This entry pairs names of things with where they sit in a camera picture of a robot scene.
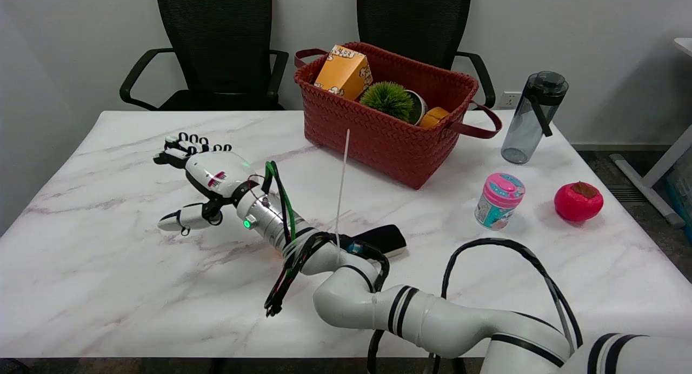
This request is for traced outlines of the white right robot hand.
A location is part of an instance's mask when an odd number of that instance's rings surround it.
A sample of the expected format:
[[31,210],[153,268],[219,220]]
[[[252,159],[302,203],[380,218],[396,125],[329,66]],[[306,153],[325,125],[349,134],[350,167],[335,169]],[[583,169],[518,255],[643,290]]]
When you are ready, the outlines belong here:
[[162,231],[188,235],[222,223],[222,208],[237,206],[247,192],[257,187],[252,180],[255,170],[232,145],[211,144],[208,138],[180,132],[165,138],[164,148],[156,153],[157,165],[171,165],[185,172],[185,177],[207,201],[185,205],[162,217],[157,226]]

